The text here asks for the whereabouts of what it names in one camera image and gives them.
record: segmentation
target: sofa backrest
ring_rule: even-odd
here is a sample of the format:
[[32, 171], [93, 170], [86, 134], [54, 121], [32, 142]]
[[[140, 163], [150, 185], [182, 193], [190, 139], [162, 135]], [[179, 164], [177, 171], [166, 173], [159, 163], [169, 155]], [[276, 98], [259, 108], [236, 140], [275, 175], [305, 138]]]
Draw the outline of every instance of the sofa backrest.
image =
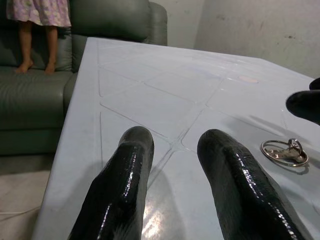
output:
[[[58, 28], [57, 71], [77, 72], [87, 37], [142, 42], [148, 37], [149, 0], [70, 0], [70, 28]], [[18, 23], [7, 19], [7, 0], [0, 0], [0, 66], [22, 62]], [[43, 27], [33, 25], [33, 68], [44, 70], [49, 53]]]
[[143, 42], [149, 34], [149, 0], [70, 0], [72, 71], [77, 72], [87, 37]]

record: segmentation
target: gray leather sofa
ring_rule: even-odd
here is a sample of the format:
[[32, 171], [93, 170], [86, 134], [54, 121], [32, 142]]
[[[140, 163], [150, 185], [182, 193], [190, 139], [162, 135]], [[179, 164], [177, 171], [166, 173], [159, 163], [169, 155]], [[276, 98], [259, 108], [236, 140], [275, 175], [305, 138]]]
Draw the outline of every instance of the gray leather sofa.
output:
[[0, 0], [0, 155], [55, 152], [87, 37], [167, 44], [166, 10], [149, 0], [70, 0], [69, 11], [72, 28], [58, 31], [56, 72], [44, 74], [46, 35], [33, 25], [34, 66], [17, 74], [17, 23]]

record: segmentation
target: sofa armrest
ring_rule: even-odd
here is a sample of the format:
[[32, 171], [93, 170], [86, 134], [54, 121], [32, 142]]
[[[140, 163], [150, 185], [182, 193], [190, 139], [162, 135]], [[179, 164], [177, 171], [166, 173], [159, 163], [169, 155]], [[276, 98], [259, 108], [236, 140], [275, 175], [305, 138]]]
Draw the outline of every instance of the sofa armrest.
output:
[[151, 24], [150, 24], [148, 43], [166, 46], [168, 44], [167, 11], [163, 6], [154, 2], [150, 2], [150, 9], [151, 9]]

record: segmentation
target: wall stain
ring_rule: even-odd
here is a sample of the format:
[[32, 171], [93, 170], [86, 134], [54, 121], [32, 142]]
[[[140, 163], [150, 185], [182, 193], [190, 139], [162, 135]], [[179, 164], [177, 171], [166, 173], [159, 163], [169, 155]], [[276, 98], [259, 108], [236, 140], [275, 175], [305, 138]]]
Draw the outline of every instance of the wall stain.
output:
[[260, 24], [260, 31], [264, 27], [264, 24], [265, 24], [265, 21], [262, 21], [261, 24]]
[[225, 17], [224, 15], [222, 15], [222, 14], [218, 14], [218, 15], [216, 16], [216, 19], [219, 19], [219, 20], [224, 21], [224, 20], [226, 20], [226, 17]]
[[284, 38], [285, 39], [296, 39], [295, 36], [291, 36], [291, 35], [285, 35]]
[[253, 25], [254, 25], [254, 21], [252, 21], [251, 19], [246, 21], [246, 26], [247, 26], [248, 29]]

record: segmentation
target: child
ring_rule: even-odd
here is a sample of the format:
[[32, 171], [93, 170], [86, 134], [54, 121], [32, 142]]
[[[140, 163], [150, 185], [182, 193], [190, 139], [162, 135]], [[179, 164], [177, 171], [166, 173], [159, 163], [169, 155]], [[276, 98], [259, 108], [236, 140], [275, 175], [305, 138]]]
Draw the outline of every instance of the child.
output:
[[57, 27], [70, 27], [68, 0], [7, 0], [6, 15], [19, 21], [19, 39], [23, 62], [17, 73], [26, 73], [33, 65], [31, 59], [32, 24], [45, 26], [49, 50], [46, 74], [53, 74], [58, 50]]

